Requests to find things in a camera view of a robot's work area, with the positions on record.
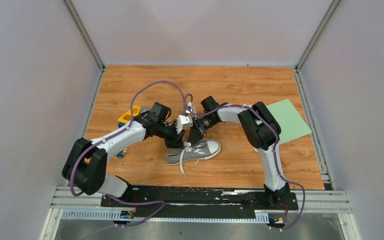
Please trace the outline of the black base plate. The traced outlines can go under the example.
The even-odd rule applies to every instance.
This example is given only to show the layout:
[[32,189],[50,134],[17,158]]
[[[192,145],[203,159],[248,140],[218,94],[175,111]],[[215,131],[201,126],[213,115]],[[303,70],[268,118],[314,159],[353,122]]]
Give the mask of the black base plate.
[[264,189],[134,185],[120,198],[139,203],[136,217],[158,211],[157,218],[252,219],[256,210],[298,210],[296,194],[275,197]]

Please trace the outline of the green clipboard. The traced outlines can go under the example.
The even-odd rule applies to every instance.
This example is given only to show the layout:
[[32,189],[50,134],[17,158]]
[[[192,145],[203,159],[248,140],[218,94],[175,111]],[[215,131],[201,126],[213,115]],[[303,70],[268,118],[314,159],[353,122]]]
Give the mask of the green clipboard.
[[282,145],[310,135],[312,130],[289,99],[267,105],[281,128],[278,144]]

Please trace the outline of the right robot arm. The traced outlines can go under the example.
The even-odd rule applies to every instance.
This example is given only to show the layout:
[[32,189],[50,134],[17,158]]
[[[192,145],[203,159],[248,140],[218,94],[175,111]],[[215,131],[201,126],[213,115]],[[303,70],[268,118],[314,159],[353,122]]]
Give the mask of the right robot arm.
[[240,124],[248,142],[257,149],[263,165],[266,204],[272,209],[281,207],[291,190],[280,158],[281,126],[267,106],[261,101],[253,105],[220,104],[211,95],[200,104],[204,113],[193,117],[187,141],[194,144],[202,140],[208,129],[221,122]]

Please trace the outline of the silver microphone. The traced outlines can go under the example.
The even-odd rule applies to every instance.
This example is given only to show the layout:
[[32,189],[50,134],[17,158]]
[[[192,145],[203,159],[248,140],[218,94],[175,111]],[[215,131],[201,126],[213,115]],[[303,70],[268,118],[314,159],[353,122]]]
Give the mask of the silver microphone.
[[140,108],[140,114],[148,112],[150,109],[147,106],[141,106]]

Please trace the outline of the white shoelace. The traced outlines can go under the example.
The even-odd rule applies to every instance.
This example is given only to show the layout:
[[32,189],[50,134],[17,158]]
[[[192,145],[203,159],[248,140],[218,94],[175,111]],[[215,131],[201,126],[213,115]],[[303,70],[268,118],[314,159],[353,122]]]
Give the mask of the white shoelace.
[[186,177],[183,162],[196,160],[195,164],[197,164],[200,160],[207,160],[211,155],[212,153],[207,140],[201,140],[195,144],[191,144],[190,142],[186,143],[179,155],[178,163],[181,173]]

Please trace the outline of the yellow toy block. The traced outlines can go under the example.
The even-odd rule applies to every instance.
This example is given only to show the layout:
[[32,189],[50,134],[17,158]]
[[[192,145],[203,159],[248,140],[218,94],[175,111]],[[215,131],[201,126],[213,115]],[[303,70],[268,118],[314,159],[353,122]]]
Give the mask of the yellow toy block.
[[125,113],[123,113],[118,119],[117,119],[117,122],[118,122],[118,127],[121,128],[123,127],[124,125],[128,124],[129,121],[132,119],[132,117],[136,117],[137,115],[139,115],[141,113],[141,106],[139,105],[134,105],[132,107],[133,109],[133,112],[131,112],[130,110],[126,111]]

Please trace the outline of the grey canvas sneaker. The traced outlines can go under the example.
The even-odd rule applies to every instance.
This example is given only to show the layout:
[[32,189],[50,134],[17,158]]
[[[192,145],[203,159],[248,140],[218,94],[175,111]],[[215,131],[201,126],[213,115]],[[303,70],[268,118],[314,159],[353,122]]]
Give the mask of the grey canvas sneaker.
[[165,155],[167,164],[174,166],[192,160],[209,160],[217,156],[221,152],[222,146],[217,140],[204,139],[194,143],[190,148],[175,148],[171,149]]

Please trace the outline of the blue red toy car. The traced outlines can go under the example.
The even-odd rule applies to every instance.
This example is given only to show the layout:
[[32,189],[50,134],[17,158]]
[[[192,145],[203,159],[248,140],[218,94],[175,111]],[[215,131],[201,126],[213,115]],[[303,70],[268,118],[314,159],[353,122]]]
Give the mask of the blue red toy car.
[[127,152],[128,152],[128,149],[125,148],[125,149],[123,149],[122,151],[118,152],[117,155],[116,155],[116,157],[119,158],[119,159],[122,159],[122,158],[125,157],[125,155],[126,155]]

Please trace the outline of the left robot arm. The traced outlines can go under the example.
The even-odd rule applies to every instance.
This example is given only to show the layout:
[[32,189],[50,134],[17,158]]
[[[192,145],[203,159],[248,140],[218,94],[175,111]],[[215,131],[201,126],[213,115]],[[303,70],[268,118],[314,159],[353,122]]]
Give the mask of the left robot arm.
[[169,149],[184,145],[184,130],[177,129],[177,122],[168,123],[171,109],[155,102],[151,109],[131,118],[123,127],[93,140],[77,139],[68,155],[61,175],[79,188],[81,193],[102,193],[114,196],[120,206],[129,206],[133,193],[129,183],[121,177],[107,174],[108,161],[122,150],[149,137],[164,139]]

